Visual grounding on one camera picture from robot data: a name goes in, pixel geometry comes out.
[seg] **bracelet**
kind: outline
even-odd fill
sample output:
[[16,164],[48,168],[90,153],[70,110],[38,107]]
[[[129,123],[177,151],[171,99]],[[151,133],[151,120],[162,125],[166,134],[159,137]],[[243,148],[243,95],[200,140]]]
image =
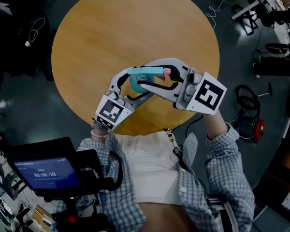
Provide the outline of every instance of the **bracelet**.
[[107,138],[108,136],[108,133],[106,135],[97,135],[93,132],[93,130],[91,130],[90,134],[97,138]]

